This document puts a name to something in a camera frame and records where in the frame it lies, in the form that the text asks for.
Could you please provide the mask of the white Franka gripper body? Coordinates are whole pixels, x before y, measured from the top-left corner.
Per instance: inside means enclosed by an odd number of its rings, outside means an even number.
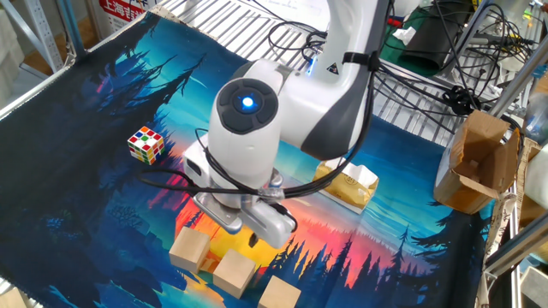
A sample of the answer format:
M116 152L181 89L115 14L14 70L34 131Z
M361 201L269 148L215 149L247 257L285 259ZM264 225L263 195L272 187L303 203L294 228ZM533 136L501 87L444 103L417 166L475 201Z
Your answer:
M200 188L217 188L211 177L213 169L206 161L206 145L207 137L203 136L183 152L184 172ZM296 230L296 220L288 210L258 196L199 192L194 203L229 234L247 226L274 248L282 247Z

